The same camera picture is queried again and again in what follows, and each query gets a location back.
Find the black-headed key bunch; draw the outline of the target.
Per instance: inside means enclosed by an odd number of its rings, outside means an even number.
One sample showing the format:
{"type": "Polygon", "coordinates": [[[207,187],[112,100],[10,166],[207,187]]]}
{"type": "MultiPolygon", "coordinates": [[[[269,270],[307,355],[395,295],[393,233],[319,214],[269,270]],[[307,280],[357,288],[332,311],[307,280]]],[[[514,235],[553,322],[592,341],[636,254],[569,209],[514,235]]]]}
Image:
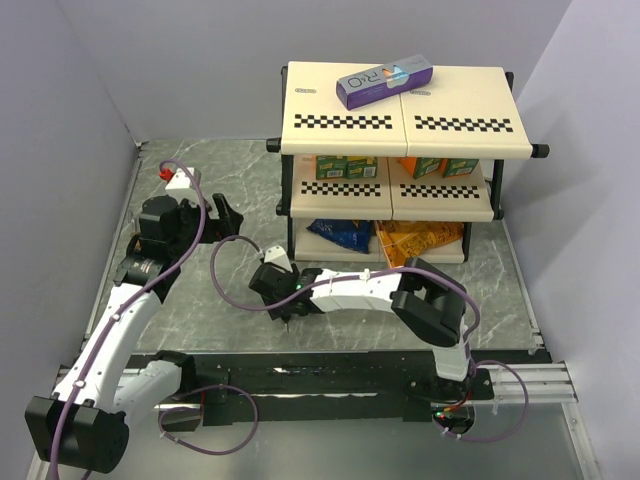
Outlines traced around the black-headed key bunch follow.
{"type": "Polygon", "coordinates": [[[286,315],[286,316],[282,317],[282,320],[283,320],[283,323],[285,325],[286,332],[289,333],[290,332],[291,317],[289,315],[286,315]]]}

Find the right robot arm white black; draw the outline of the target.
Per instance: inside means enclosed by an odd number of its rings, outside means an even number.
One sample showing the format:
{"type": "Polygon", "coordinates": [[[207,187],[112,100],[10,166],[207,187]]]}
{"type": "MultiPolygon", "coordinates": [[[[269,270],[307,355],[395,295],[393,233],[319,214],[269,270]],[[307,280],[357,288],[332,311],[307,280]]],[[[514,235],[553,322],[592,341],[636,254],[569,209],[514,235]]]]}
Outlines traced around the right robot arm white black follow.
{"type": "Polygon", "coordinates": [[[465,287],[419,257],[382,271],[289,270],[263,262],[249,288],[269,315],[294,316],[343,310],[392,313],[432,349],[438,390],[459,398],[472,384],[468,335],[463,322],[471,298],[465,287]]]}

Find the brass padlock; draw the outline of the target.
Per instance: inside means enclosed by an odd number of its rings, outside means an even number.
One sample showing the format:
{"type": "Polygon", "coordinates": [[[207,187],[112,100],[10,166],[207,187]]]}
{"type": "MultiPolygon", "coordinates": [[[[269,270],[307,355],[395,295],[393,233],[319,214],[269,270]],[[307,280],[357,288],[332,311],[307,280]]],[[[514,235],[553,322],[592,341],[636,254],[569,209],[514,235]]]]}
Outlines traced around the brass padlock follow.
{"type": "Polygon", "coordinates": [[[139,214],[136,213],[134,210],[129,210],[128,221],[131,226],[131,235],[126,247],[126,251],[127,253],[130,253],[137,249],[138,243],[139,243],[139,237],[140,237],[139,214]]]}

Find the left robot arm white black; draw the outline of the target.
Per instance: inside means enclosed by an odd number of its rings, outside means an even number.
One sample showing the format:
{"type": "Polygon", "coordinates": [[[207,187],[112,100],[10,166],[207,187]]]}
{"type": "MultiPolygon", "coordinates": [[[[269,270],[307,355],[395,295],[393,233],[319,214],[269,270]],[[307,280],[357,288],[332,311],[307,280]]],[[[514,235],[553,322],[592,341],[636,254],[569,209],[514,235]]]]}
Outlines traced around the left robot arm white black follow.
{"type": "Polygon", "coordinates": [[[224,195],[204,204],[184,194],[147,199],[118,265],[103,316],[82,353],[47,397],[35,396],[25,420],[43,461],[109,473],[130,432],[167,397],[191,399],[198,387],[194,359],[161,351],[126,386],[119,381],[137,342],[162,307],[186,254],[239,232],[243,216],[224,195]]]}

